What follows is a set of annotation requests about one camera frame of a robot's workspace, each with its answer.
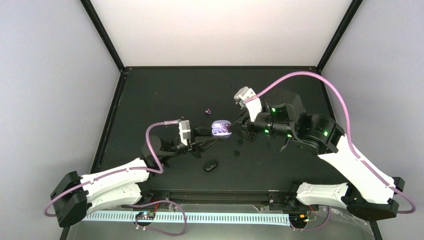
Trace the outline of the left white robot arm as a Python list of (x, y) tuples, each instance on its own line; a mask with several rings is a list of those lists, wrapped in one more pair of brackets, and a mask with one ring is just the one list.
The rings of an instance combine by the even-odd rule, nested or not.
[(81, 222), (89, 214), (118, 206), (137, 205), (147, 196), (140, 184), (153, 174), (162, 174), (167, 160), (184, 154), (200, 158), (201, 154), (230, 137), (231, 132), (214, 123), (211, 128), (179, 128), (178, 137), (165, 141), (146, 132), (140, 157), (121, 166), (98, 173), (64, 175), (50, 194), (44, 215), (56, 218), (59, 227)]

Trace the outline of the lavender earbud charging case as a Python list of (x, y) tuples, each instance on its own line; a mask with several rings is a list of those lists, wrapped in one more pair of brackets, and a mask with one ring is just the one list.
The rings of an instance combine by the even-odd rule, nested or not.
[(232, 133), (230, 131), (225, 131), (223, 129), (223, 125), (225, 124), (230, 124), (231, 122), (228, 120), (215, 120), (212, 124), (211, 124), (211, 132), (213, 137), (224, 137), (224, 138), (229, 138)]

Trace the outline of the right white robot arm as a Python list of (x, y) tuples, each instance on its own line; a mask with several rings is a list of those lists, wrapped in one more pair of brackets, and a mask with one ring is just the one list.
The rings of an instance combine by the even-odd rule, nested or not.
[(245, 86), (234, 100), (242, 111), (229, 127), (232, 133), (250, 142), (262, 133), (269, 140), (281, 137), (285, 143), (327, 162), (346, 178), (338, 184), (293, 182), (284, 196), (290, 209), (338, 207), (366, 221), (391, 219), (400, 212), (394, 195), (403, 191), (404, 180), (375, 169), (363, 155), (354, 156), (344, 129), (329, 117), (307, 114), (298, 94), (281, 88), (270, 91), (261, 101), (252, 88)]

